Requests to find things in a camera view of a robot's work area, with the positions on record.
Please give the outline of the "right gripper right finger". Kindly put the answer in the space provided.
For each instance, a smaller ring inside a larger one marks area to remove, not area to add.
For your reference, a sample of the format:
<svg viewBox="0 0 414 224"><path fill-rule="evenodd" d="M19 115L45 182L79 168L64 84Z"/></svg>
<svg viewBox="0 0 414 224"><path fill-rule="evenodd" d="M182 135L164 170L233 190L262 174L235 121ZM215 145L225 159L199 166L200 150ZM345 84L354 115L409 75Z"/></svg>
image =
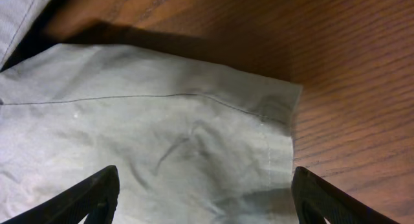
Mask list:
<svg viewBox="0 0 414 224"><path fill-rule="evenodd" d="M302 166L291 190L300 224L397 224Z"/></svg>

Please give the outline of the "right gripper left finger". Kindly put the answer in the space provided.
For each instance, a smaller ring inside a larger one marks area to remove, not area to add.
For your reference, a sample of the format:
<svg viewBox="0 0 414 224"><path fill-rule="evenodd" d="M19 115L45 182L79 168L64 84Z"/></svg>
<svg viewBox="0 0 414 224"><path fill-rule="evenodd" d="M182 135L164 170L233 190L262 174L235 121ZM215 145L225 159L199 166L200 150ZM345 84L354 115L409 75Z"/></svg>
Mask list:
<svg viewBox="0 0 414 224"><path fill-rule="evenodd" d="M4 224L111 224L120 180L115 165L106 166L48 201Z"/></svg>

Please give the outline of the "khaki green shorts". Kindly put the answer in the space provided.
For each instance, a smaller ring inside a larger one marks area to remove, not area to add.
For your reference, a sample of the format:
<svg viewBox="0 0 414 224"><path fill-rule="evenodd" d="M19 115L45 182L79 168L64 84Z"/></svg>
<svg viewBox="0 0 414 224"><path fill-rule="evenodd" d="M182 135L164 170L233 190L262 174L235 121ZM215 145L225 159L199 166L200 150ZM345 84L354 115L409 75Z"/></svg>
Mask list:
<svg viewBox="0 0 414 224"><path fill-rule="evenodd" d="M297 223L300 94L132 45L55 45L1 73L1 220L113 165L114 223Z"/></svg>

